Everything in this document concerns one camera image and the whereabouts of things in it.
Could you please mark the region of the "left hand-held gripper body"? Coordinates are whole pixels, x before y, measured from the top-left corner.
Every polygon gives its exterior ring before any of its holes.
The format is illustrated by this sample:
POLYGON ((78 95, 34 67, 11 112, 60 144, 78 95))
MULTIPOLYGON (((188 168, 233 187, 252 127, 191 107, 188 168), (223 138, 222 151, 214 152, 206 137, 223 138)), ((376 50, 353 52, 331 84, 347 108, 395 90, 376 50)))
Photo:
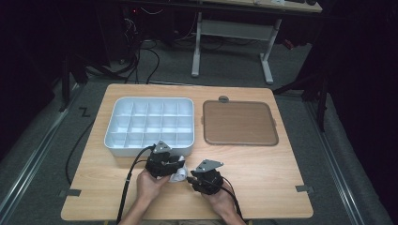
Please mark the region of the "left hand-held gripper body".
POLYGON ((171 175, 176 172, 176 165, 170 162, 171 148, 159 141, 147 158, 145 168, 155 178, 171 175))

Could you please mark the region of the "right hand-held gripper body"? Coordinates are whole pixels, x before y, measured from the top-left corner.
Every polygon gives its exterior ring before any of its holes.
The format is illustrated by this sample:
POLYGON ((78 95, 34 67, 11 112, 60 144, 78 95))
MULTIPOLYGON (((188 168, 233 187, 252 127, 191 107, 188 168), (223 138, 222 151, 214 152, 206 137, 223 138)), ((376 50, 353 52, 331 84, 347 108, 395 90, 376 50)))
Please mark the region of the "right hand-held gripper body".
POLYGON ((221 174, 217 171, 217 168, 223 165, 222 162, 204 159, 193 171, 191 171, 191 177, 197 179, 197 183, 200 187, 200 193, 206 195, 212 195, 220 191, 223 185, 223 179, 221 174))

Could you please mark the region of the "white sock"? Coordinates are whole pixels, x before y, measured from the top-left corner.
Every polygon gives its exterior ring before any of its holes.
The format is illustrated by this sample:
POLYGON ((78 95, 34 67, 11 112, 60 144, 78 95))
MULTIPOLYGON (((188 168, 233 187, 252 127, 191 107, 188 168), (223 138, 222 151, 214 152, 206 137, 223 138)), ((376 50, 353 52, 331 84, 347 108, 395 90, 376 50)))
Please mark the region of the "white sock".
POLYGON ((182 163, 182 167, 178 168, 177 171, 170 176, 170 183, 185 181, 188 176, 188 169, 185 164, 185 158, 183 156, 180 156, 178 161, 182 163))

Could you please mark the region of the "white compartment storage box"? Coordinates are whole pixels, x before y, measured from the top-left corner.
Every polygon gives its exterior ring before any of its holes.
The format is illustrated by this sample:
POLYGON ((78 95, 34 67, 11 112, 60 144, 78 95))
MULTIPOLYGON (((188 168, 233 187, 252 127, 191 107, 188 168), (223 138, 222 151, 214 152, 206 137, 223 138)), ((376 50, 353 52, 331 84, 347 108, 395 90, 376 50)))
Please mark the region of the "white compartment storage box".
POLYGON ((116 157, 136 157, 159 141, 188 156, 194 144, 194 105, 187 97, 122 97, 115 102, 104 145, 116 157))

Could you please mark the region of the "person's right hand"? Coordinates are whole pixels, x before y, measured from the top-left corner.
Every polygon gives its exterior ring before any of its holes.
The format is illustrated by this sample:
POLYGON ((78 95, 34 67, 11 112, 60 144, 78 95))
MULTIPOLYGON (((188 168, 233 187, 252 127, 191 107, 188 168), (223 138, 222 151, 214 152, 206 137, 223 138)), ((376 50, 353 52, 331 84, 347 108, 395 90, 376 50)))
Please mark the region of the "person's right hand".
POLYGON ((231 193, 231 187, 224 183, 219 192, 212 195, 203 194, 202 197, 208 201, 211 208, 218 216, 225 218, 236 213, 235 202, 231 193))

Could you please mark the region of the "person's left hand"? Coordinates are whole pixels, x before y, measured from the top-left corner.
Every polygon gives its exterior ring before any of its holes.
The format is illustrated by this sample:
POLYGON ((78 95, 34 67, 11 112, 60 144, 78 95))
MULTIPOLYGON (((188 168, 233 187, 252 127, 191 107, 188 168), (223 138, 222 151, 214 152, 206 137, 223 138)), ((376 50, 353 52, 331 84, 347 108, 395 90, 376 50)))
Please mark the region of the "person's left hand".
POLYGON ((140 202, 151 203, 161 193, 162 187, 170 180, 169 176, 153 177, 150 172, 143 170, 137 176, 137 199, 140 202))

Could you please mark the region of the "brown flat box lid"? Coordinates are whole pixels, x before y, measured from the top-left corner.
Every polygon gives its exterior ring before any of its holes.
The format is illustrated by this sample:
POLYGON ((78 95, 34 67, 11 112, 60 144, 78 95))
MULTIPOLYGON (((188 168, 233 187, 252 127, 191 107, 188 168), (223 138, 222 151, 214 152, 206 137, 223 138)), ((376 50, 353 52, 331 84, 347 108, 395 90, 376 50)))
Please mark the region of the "brown flat box lid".
POLYGON ((207 100, 203 125, 209 144, 274 146, 279 142, 276 122, 265 102, 207 100))

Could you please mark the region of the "black metal stand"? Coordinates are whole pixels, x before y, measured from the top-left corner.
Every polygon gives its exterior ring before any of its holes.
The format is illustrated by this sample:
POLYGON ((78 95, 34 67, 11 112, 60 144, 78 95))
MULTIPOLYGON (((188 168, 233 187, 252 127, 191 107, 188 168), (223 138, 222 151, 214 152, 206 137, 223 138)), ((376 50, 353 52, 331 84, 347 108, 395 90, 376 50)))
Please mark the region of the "black metal stand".
POLYGON ((70 77, 73 77, 78 84, 86 84, 88 81, 83 59, 79 55, 71 53, 67 54, 62 61, 61 94, 63 103, 60 108, 61 112, 70 104, 70 77))
POLYGON ((301 99, 303 101, 317 101, 315 121, 321 131, 325 131, 324 121, 327 109, 328 76, 326 74, 313 74, 305 78, 300 78, 273 90, 274 95, 280 95, 286 91, 301 89, 301 99))

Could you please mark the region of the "white-legged wooden desk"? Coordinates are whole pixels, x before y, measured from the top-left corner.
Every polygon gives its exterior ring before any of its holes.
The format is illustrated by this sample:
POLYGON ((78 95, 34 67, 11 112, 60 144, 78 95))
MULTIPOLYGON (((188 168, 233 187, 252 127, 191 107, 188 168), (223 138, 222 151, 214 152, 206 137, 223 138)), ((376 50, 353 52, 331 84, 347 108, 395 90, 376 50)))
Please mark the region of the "white-legged wooden desk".
MULTIPOLYGON (((249 7, 252 9, 270 9, 272 12, 293 13, 321 13, 323 8, 317 0, 198 0, 198 4, 220 4, 221 6, 249 7)), ((200 74, 201 39, 202 36, 221 38, 240 38, 265 41, 268 45, 265 51, 259 54, 265 81, 273 84, 268 58, 275 39, 279 33, 282 17, 272 19, 271 24, 253 22, 228 22, 226 19, 203 19, 202 13, 197 13, 195 49, 192 59, 191 75, 198 77, 200 74)))

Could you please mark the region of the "metal floor rail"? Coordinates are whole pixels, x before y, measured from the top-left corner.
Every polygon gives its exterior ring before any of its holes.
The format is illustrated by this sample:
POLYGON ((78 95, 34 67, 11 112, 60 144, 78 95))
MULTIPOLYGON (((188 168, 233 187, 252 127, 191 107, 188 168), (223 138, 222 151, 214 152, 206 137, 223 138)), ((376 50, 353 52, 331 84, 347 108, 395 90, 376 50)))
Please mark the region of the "metal floor rail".
POLYGON ((329 166, 330 174, 337 188, 340 199, 344 205, 344 209, 350 219, 351 225, 365 225, 363 217, 352 194, 351 188, 347 184, 344 174, 337 162, 336 157, 333 154, 328 137, 326 133, 321 130, 317 123, 316 107, 313 105, 313 103, 305 103, 304 106, 311 117, 314 129, 316 130, 317 136, 322 144, 322 149, 329 166))
POLYGON ((70 102, 65 103, 60 97, 61 87, 57 86, 55 93, 58 97, 33 120, 0 162, 0 224, 6 224, 11 218, 48 154, 56 132, 69 113, 70 105, 83 90, 83 84, 74 84, 70 102))

